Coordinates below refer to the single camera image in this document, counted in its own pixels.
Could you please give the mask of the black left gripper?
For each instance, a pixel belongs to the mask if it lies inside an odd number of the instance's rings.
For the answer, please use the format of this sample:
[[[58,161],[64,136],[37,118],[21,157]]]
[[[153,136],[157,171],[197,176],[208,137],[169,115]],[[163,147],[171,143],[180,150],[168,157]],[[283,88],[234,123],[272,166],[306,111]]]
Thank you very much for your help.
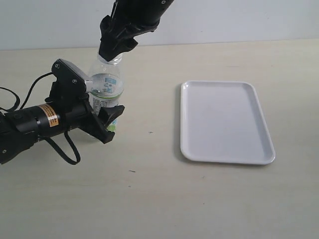
[[[57,113],[59,124],[46,128],[44,136],[53,137],[79,128],[103,144],[112,141],[115,135],[103,126],[109,126],[125,110],[123,105],[101,107],[97,116],[89,105],[86,86],[77,84],[53,84],[45,102]]]

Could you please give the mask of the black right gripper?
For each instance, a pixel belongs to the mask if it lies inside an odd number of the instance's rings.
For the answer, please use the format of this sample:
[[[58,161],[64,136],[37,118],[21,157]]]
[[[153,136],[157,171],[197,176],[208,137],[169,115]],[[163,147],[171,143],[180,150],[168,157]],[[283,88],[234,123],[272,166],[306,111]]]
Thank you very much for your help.
[[[117,0],[110,15],[100,23],[99,55],[111,61],[124,52],[132,51],[138,42],[135,36],[153,32],[171,0]]]

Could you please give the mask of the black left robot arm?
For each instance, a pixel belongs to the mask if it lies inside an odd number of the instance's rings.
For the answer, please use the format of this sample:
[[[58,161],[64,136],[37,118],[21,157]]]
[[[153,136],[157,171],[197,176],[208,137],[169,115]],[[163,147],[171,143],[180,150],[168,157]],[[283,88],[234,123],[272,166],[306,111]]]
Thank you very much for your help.
[[[84,87],[55,85],[51,88],[46,103],[0,116],[0,162],[12,160],[35,143],[45,140],[69,164],[76,165],[81,156],[68,135],[80,129],[106,144],[113,140],[114,132],[107,126],[124,111],[123,105],[100,108],[98,114],[89,104]],[[75,160],[68,157],[52,137],[63,134],[71,146]]]

